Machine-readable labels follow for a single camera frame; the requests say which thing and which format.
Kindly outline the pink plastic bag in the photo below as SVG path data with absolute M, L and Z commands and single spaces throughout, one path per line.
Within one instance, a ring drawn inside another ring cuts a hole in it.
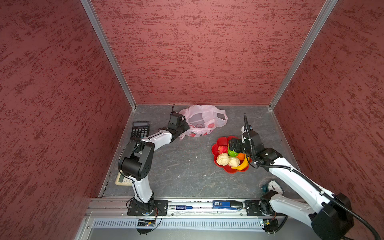
M 182 133 L 180 140 L 188 137 L 201 137 L 211 134 L 216 128 L 225 126 L 228 116 L 225 110 L 212 105 L 192 105 L 179 112 L 189 125 L 189 129 Z

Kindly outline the fake small tan fruit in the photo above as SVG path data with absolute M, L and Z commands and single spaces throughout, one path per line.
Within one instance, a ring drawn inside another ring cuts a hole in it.
M 237 157 L 230 157 L 228 165 L 231 168 L 237 168 L 241 164 L 241 161 Z

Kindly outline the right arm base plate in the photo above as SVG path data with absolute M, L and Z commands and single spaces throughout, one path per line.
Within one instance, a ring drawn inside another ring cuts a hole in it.
M 285 217 L 286 215 L 277 213 L 273 210 L 271 205 L 267 201 L 260 200 L 247 200 L 245 201 L 245 209 L 247 216 L 253 217 Z

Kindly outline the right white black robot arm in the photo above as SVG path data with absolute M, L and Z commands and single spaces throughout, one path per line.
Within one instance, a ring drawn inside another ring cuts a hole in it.
M 352 211 L 351 201 L 344 194 L 334 194 L 321 187 L 293 167 L 279 152 L 265 148 L 258 133 L 250 127 L 243 128 L 242 139 L 229 140 L 229 150 L 245 154 L 246 160 L 270 172 L 292 190 L 304 202 L 287 199 L 276 190 L 268 191 L 260 198 L 258 211 L 270 216 L 276 213 L 294 218 L 311 227 L 322 240 L 345 240 L 354 227 L 354 221 L 362 223 L 379 240 L 375 228 Z

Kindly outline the fake yellow banana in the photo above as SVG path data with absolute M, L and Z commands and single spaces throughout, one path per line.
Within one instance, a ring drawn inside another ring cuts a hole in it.
M 237 171 L 242 171 L 245 168 L 247 168 L 248 166 L 249 166 L 249 162 L 247 159 L 245 159 L 244 161 L 241 161 L 241 164 L 237 168 L 232 168 L 232 169 L 235 169 Z

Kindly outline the fake red apple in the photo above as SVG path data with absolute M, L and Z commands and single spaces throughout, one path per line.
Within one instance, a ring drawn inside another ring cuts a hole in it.
M 228 153 L 228 146 L 218 146 L 218 154 L 227 154 Z

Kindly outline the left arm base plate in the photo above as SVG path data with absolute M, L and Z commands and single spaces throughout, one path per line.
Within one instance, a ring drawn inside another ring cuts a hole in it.
M 128 216 L 166 216 L 168 206 L 167 200 L 150 200 L 148 203 L 130 200 L 126 203 Z

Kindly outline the fake orange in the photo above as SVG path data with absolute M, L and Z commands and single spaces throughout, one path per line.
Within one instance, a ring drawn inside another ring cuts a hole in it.
M 238 158 L 240 161 L 244 161 L 244 160 L 245 160 L 245 157 L 246 157 L 246 155 L 245 155 L 245 154 L 242 154 L 242 153 L 239 153 L 239 154 L 237 155 L 237 158 Z

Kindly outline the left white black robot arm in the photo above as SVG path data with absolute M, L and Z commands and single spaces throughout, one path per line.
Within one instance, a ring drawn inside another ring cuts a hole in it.
M 155 151 L 172 143 L 189 128 L 185 116 L 173 111 L 167 127 L 151 136 L 132 140 L 123 148 L 118 170 L 124 178 L 132 181 L 132 202 L 139 212 L 148 215 L 155 208 L 154 192 L 148 179 Z

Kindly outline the red flower-shaped plastic bowl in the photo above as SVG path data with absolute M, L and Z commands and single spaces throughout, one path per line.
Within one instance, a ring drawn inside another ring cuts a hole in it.
M 250 165 L 247 167 L 247 168 L 245 168 L 244 170 L 242 170 L 242 171 L 237 171 L 237 170 L 235 170 L 235 169 L 232 169 L 229 165 L 227 165 L 227 166 L 219 166 L 217 163 L 216 163 L 216 158 L 217 158 L 217 156 L 219 155 L 218 154 L 218 146 L 228 146 L 228 148 L 229 148 L 229 141 L 230 140 L 232 140 L 232 139 L 238 139 L 237 137 L 233 137 L 233 136 L 229 136 L 229 137 L 221 137 L 221 138 L 219 138 L 218 140 L 217 140 L 217 142 L 212 146 L 212 154 L 214 155 L 214 163 L 218 166 L 218 167 L 220 167 L 220 168 L 223 168 L 227 173 L 229 173 L 229 174 L 235 174 L 235 173 L 237 173 L 237 172 L 246 172 L 248 169 L 249 169 L 249 167 L 250 167 Z

